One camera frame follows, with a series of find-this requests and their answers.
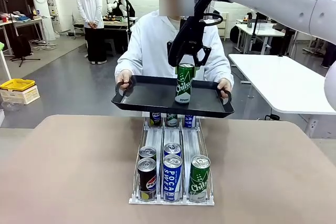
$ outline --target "white can organizer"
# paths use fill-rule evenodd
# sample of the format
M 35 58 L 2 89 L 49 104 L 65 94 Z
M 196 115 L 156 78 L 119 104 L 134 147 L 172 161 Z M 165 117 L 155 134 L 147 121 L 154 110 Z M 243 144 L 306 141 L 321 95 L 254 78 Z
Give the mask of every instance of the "white can organizer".
M 182 147 L 182 171 L 181 171 L 181 190 L 180 199 L 176 202 L 167 202 L 163 200 L 163 147 L 167 143 L 179 143 Z M 143 146 L 154 147 L 156 153 L 156 197 L 152 201 L 143 201 L 139 197 L 139 175 L 137 163 L 139 161 L 139 150 L 135 163 L 133 192 L 129 200 L 130 204 L 142 205 L 183 205 L 183 206 L 214 206 L 213 180 L 211 169 L 209 170 L 207 181 L 207 195 L 204 202 L 196 203 L 190 201 L 188 192 L 190 166 L 193 156 L 202 154 L 207 156 L 206 146 L 204 142 L 201 122 L 196 119 L 195 127 L 186 129 L 182 127 L 180 120 L 178 127 L 166 127 L 163 121 L 162 127 L 152 127 L 149 119 L 145 118 L 143 123 L 143 131 L 139 142 L 139 149 Z

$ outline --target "can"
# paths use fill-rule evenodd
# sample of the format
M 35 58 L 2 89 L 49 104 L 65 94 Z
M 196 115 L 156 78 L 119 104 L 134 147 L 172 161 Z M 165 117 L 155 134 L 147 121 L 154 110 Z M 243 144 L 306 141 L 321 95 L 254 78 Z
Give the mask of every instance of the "can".
M 203 155 L 196 155 L 191 159 L 189 195 L 190 201 L 203 202 L 206 200 L 206 188 L 210 159 Z
M 184 127 L 185 128 L 193 128 L 195 127 L 196 117 L 193 115 L 186 115 L 184 117 Z
M 167 114 L 167 126 L 177 126 L 177 114 Z
M 162 121 L 161 113 L 150 113 L 151 126 L 160 126 Z
M 177 86 L 175 101 L 182 104 L 190 102 L 191 85 L 195 73 L 195 66 L 189 63 L 181 63 L 177 71 Z
M 182 159 L 174 154 L 163 158 L 163 200 L 178 201 L 181 191 Z
M 156 161 L 156 149 L 153 147 L 144 146 L 139 150 L 139 159 L 152 158 Z
M 137 164 L 139 174 L 140 199 L 154 200 L 156 196 L 156 161 L 152 158 L 143 158 Z
M 170 154 L 175 154 L 175 155 L 181 157 L 182 147 L 181 147 L 180 144 L 177 144 L 177 143 L 167 143 L 163 147 L 163 153 L 164 153 L 164 157 L 168 156 Z

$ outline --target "person's left hand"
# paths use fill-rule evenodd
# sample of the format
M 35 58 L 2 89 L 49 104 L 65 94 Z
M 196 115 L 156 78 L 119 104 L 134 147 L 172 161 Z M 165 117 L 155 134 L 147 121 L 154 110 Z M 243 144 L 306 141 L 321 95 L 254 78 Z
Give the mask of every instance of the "person's left hand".
M 228 79 L 225 79 L 225 78 L 223 78 L 219 81 L 219 84 L 218 84 L 217 88 L 220 89 L 220 90 L 224 88 L 224 90 L 227 90 L 229 92 L 232 91 L 231 82 Z M 221 91 L 221 95 L 224 99 L 229 98 L 229 96 L 226 93 L 224 93 L 224 91 Z

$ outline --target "white jacket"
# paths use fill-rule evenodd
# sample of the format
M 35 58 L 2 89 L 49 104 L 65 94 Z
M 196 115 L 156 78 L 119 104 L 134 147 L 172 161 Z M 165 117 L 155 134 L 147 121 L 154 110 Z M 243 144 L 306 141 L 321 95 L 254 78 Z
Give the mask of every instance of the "white jacket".
M 130 70 L 134 75 L 176 78 L 175 68 L 168 63 L 167 42 L 174 40 L 177 30 L 167 17 L 159 16 L 159 11 L 149 13 L 132 27 L 132 37 L 125 52 L 118 60 L 115 76 L 122 70 Z M 196 80 L 219 82 L 228 79 L 232 87 L 234 78 L 230 63 L 224 54 L 223 44 L 216 26 L 205 27 L 203 44 L 212 51 L 204 67 L 196 72 Z M 204 52 L 198 53 L 198 59 L 204 58 Z M 192 56 L 184 56 L 182 62 L 194 63 Z
M 88 22 L 94 22 L 97 28 L 104 28 L 101 13 L 103 0 L 77 0 L 77 7 L 86 28 L 90 28 Z

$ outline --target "can lid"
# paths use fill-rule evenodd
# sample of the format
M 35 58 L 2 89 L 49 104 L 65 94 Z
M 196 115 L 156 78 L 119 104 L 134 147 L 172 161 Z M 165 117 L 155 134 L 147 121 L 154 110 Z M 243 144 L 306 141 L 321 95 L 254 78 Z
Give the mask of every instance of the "can lid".
M 156 162 L 152 158 L 143 158 L 138 162 L 138 169 L 142 172 L 150 172 L 156 168 Z
M 204 155 L 196 155 L 191 159 L 191 163 L 196 168 L 205 169 L 210 167 L 210 159 Z
M 152 157 L 156 155 L 156 149 L 149 146 L 144 146 L 139 150 L 139 155 L 141 157 Z
M 183 68 L 194 68 L 195 66 L 191 63 L 180 63 L 179 67 L 183 67 Z
M 182 159 L 175 154 L 170 154 L 164 157 L 163 164 L 168 168 L 178 168 L 182 165 Z
M 182 150 L 182 147 L 180 144 L 177 143 L 167 143 L 164 146 L 164 151 L 168 152 L 170 154 L 176 154 L 176 153 L 180 153 Z

